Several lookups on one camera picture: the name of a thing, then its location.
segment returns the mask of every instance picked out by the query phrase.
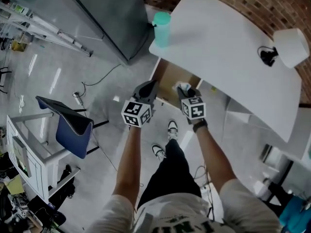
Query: white table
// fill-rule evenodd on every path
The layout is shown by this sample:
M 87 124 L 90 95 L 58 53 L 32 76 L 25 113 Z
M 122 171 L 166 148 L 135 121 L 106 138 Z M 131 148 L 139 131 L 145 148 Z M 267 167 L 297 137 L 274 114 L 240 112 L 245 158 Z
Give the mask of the white table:
M 172 12 L 171 43 L 149 51 L 207 81 L 256 115 L 284 141 L 294 126 L 301 78 L 277 58 L 258 56 L 272 40 L 219 0 L 181 0 Z
M 23 180 L 25 180 L 29 187 L 46 203 L 49 203 L 49 198 L 69 180 L 71 180 L 78 172 L 80 172 L 80 169 L 76 168 L 60 183 L 57 183 L 58 161 L 70 154 L 70 152 L 66 149 L 63 149 L 54 154 L 49 153 L 48 150 L 44 147 L 44 143 L 40 143 L 24 124 L 24 122 L 27 120 L 52 116 L 53 113 L 18 117 L 7 116 L 7 141 L 9 148 L 9 158 Z M 17 159 L 13 152 L 13 136 L 17 136 L 22 144 L 26 147 L 27 159 L 30 169 L 27 171 L 31 174 L 30 177 L 28 177 L 18 167 Z M 42 154 L 40 153 L 47 153 L 49 156 L 47 158 L 43 158 Z

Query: concrete floor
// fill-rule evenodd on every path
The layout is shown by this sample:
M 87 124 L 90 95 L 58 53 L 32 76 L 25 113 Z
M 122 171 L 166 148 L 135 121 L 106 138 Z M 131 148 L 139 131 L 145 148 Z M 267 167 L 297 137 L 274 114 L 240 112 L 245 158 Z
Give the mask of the concrete floor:
M 95 123 L 107 118 L 110 123 L 94 130 L 100 150 L 83 160 L 70 154 L 59 165 L 59 176 L 67 163 L 81 168 L 74 183 L 76 193 L 60 208 L 60 211 L 67 217 L 66 223 L 61 226 L 65 232 L 83 232 L 99 216 L 114 189 L 116 169 L 128 135 L 128 127 L 124 125 L 121 109 L 124 101 L 130 98 L 134 88 L 150 78 L 157 61 L 157 57 L 148 52 L 151 40 L 148 40 L 137 56 L 137 61 L 131 66 L 120 66 L 98 85 L 86 88 L 86 95 L 82 97 L 82 100 L 87 108 L 87 116 Z M 36 61 L 31 67 L 30 64 L 35 55 L 37 55 Z M 13 74 L 6 78 L 9 94 L 0 93 L 0 125 L 5 125 L 7 114 L 18 116 L 42 113 L 35 100 L 36 95 L 59 100 L 73 109 L 79 108 L 72 94 L 76 91 L 80 94 L 83 92 L 81 81 L 95 83 L 118 64 L 117 58 L 111 54 L 108 55 L 109 59 L 96 56 L 88 58 L 74 50 L 43 41 L 32 43 L 25 52 L 11 51 L 6 63 Z M 4 52 L 0 54 L 0 59 L 2 59 L 0 62 L 2 65 Z M 259 160 L 265 144 L 264 138 L 269 131 L 244 124 L 232 115 L 225 117 L 227 96 L 219 90 L 213 91 L 210 84 L 203 82 L 200 91 L 207 103 L 207 122 L 212 135 L 228 156 L 237 176 L 245 186 L 254 191 L 256 182 L 264 178 L 263 172 L 273 175 L 272 170 Z M 20 112 L 21 96 L 23 96 L 25 106 Z M 115 96 L 120 97 L 119 102 L 113 100 Z M 179 143 L 183 141 L 187 131 L 192 131 L 186 118 L 175 108 L 156 101 L 155 110 L 150 124 L 145 125 L 142 131 L 142 185 L 139 197 L 159 164 L 158 159 L 152 153 L 151 146 L 153 143 L 165 146 L 169 119 L 173 118 L 178 123 Z M 54 116 L 45 124 L 39 119 L 27 125 L 40 141 L 48 140 L 50 151 L 57 151 L 62 149 L 55 140 L 57 123 L 58 117 Z M 92 139 L 89 147 L 94 146 L 96 146 L 96 141 Z M 189 141 L 184 152 L 189 161 L 191 174 L 194 175 L 196 169 L 204 164 L 195 136 Z M 197 176 L 202 175 L 202 170 L 198 171 Z M 196 181 L 202 185 L 205 178 L 202 177 Z

